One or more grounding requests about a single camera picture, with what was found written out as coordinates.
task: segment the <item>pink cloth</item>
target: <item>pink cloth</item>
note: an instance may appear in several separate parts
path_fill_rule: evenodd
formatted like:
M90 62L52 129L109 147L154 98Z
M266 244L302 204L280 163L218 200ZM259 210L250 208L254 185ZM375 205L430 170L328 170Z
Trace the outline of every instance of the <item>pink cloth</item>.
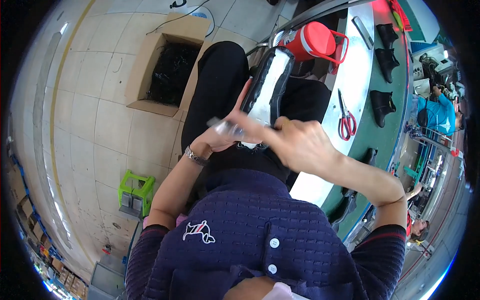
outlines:
M177 218L177 226L180 225L181 222L185 221L188 217L184 214L180 214L180 216ZM145 217L144 222L143 222L143 227L147 227L147 219L148 216Z

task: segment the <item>red scissors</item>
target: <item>red scissors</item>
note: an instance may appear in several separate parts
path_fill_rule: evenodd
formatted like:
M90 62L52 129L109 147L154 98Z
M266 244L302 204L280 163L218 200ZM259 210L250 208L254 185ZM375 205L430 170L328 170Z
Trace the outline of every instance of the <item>red scissors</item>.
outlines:
M357 120L355 120L355 117L345 106L340 89L338 90L338 100L340 101L340 109L342 110L342 119L340 119L338 125L338 134L342 140L348 141L357 133Z

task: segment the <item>silver wristwatch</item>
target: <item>silver wristwatch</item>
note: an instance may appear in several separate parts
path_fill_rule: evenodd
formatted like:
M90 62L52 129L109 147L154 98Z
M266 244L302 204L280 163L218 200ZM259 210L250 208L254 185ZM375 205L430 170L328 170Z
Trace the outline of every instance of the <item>silver wristwatch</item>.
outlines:
M200 165L202 167L205 167L208 164L208 159L205 159L200 156L196 156L192 150L190 149L190 145L187 146L187 149L185 149L185 155L191 159L195 164Z

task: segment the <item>green workbench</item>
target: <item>green workbench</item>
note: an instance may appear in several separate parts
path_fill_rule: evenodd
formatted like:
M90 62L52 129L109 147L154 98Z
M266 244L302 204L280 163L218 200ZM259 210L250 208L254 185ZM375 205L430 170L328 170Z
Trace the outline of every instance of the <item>green workbench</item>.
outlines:
M403 33L398 29L392 14L385 13L385 9L380 10L382 4L376 3L373 6L373 18L375 25L393 23L399 39L395 41L393 48L395 49L395 57L400 62L400 66L392 71L393 82L387 83L380 71L376 57L373 58L372 76L370 78L369 90L378 90L381 92L393 92L393 102L396 106L396 112L385 117L385 127L380 128L375 122L373 116L370 95L365 101L364 112L358 123L358 131L353 141L349 157L361 160L368 148L378 149L378 155L375 166L387 170L388 164L394 152L399 137L400 129L403 128L402 114L407 92L407 57L406 39ZM375 46L374 48L383 48L382 41L375 29ZM322 210L327 214L331 214L339 205L342 199L342 187L335 185L328 194L322 205ZM360 218L365 214L369 207L368 200L361 194L357 196L357 208L350 213L343 222L340 223L338 236L345 240L347 235L355 227Z

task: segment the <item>black pants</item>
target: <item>black pants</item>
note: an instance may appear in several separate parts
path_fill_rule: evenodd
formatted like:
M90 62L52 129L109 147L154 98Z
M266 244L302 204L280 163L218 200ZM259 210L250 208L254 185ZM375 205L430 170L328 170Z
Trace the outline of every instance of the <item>black pants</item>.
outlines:
M198 61L198 82L181 137L182 151L208 129L213 117L223 119L235 106L249 79L245 52L233 42L220 42L207 49ZM291 120L320 123L328 107L331 92L319 81L289 78L280 105L280 115ZM236 145L210 157L207 174L231 168L252 169L287 181L290 170L269 148L252 151Z

